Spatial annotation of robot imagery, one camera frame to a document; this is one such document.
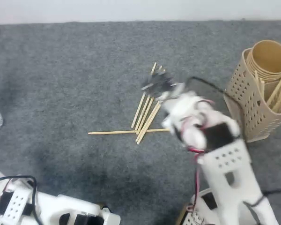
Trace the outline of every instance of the paper cup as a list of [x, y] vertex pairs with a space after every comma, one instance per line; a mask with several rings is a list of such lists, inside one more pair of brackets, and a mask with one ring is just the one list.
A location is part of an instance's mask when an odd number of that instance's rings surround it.
[[268, 75], [281, 74], [281, 44], [272, 40], [263, 40], [256, 43], [249, 60], [260, 72]]

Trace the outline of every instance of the black wire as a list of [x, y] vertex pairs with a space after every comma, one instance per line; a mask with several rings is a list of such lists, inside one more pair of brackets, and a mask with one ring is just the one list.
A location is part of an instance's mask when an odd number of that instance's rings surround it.
[[36, 222], [39, 224], [39, 225], [43, 225], [43, 223], [41, 222], [41, 220], [38, 218], [37, 216], [37, 212], [36, 212], [36, 193], [37, 193], [37, 180], [35, 177], [33, 176], [30, 176], [30, 175], [17, 175], [17, 176], [7, 176], [7, 177], [0, 177], [0, 181], [2, 180], [7, 180], [7, 179], [23, 179], [23, 178], [26, 178], [26, 179], [32, 179], [33, 180], [33, 190], [32, 190], [32, 205], [33, 205], [33, 210], [32, 210], [32, 213], [33, 213], [33, 216], [36, 220]]

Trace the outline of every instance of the beige plastic holder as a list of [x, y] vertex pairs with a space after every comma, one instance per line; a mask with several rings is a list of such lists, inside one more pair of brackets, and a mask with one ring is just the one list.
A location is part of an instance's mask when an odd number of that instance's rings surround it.
[[[278, 81], [265, 83], [263, 98], [253, 74], [249, 72], [246, 65], [249, 52], [250, 49], [243, 51], [241, 60], [227, 86], [226, 93], [242, 106], [246, 140], [247, 142], [254, 142], [267, 138], [281, 124], [281, 103], [278, 113], [272, 111], [266, 104]], [[241, 111], [238, 106], [228, 97], [224, 96], [224, 99], [232, 118], [242, 126]]]

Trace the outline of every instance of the perforated plastic container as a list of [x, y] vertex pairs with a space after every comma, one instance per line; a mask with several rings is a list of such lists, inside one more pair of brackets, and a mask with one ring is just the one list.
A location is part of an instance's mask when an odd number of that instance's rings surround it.
[[[261, 97], [254, 77], [249, 72], [245, 63], [249, 51], [250, 49], [243, 51], [240, 62], [226, 88], [226, 93], [239, 102], [244, 109], [245, 136], [247, 142], [254, 142], [267, 138], [281, 124], [281, 106], [279, 113], [275, 113], [266, 104], [266, 100], [278, 82], [266, 83], [265, 100]], [[225, 96], [224, 99], [231, 113], [231, 117], [242, 126], [241, 112], [238, 106]]]

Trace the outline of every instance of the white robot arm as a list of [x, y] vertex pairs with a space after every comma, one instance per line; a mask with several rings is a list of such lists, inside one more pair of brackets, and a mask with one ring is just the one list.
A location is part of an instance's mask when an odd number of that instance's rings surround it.
[[[251, 205], [262, 225], [278, 225], [256, 181], [236, 121], [213, 109], [211, 101], [188, 90], [187, 84], [172, 82], [163, 71], [153, 74], [142, 89], [166, 111], [163, 126], [189, 150], [200, 153], [197, 162], [210, 185], [192, 199], [195, 205], [185, 212], [180, 225], [256, 225], [244, 203]], [[233, 183], [227, 174], [232, 174]]]
[[[0, 181], [0, 225], [38, 225], [33, 216], [30, 180]], [[119, 225], [120, 216], [107, 207], [65, 195], [37, 192], [36, 213], [44, 225]]]

